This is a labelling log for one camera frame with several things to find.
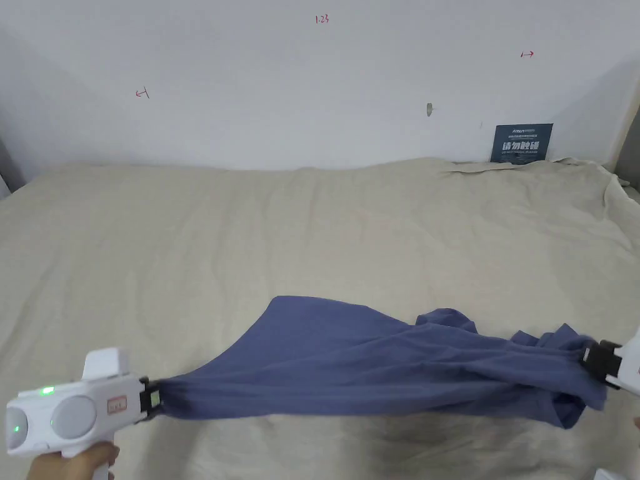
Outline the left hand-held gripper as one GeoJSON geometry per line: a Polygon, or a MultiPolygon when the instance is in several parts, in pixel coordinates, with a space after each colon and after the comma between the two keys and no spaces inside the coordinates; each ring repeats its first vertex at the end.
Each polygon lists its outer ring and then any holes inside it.
{"type": "Polygon", "coordinates": [[[118,430],[153,419],[161,405],[158,382],[132,374],[125,349],[90,351],[80,380],[19,392],[7,403],[7,453],[60,452],[70,458],[113,441],[118,430]]]}

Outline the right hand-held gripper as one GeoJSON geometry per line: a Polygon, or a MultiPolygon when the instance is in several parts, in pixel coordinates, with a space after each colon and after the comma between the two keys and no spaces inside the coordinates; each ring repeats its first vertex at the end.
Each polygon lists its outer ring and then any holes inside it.
{"type": "Polygon", "coordinates": [[[639,397],[639,332],[624,345],[606,340],[588,344],[580,363],[593,379],[639,397]]]}

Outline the person's left hand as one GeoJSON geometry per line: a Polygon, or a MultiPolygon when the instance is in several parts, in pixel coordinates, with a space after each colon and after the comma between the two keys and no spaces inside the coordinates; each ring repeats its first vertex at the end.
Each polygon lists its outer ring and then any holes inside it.
{"type": "Polygon", "coordinates": [[[114,444],[101,442],[71,458],[59,452],[42,454],[33,459],[26,479],[92,479],[101,466],[110,468],[119,453],[114,444]]]}

